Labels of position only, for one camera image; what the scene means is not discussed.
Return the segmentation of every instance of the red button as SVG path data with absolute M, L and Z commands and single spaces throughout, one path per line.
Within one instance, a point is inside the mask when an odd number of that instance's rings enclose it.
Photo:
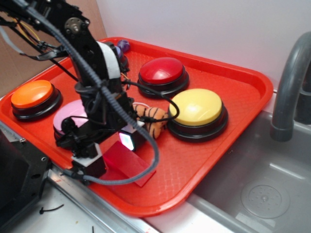
M 165 84 L 178 79 L 183 73 L 183 64 L 171 57 L 156 58 L 140 69 L 143 81 L 149 84 Z

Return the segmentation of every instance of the white wall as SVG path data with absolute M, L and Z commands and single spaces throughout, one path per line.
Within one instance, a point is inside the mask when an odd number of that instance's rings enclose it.
M 310 0 L 97 0 L 108 37 L 123 36 L 257 70 L 277 88 Z

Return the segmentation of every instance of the sink drain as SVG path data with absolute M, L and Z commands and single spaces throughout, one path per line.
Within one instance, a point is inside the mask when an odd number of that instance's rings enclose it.
M 248 212 L 261 218 L 279 217 L 290 205 L 286 190 L 266 180 L 248 183 L 242 190 L 241 199 Z

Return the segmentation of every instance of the sink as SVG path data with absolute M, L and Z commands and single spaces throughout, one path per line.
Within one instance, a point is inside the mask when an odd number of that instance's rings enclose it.
M 277 142 L 269 136 L 271 119 L 261 112 L 188 202 L 234 232 L 309 233 L 311 129 L 295 123 L 293 138 Z

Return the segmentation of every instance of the yellow button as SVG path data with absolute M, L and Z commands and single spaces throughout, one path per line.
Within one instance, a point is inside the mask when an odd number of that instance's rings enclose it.
M 175 119 L 187 126 L 201 126 L 214 121 L 222 111 L 222 100 L 215 93 L 206 89 L 190 89 L 180 92 L 172 99 L 180 110 Z M 170 104 L 172 116 L 176 114 L 174 106 Z

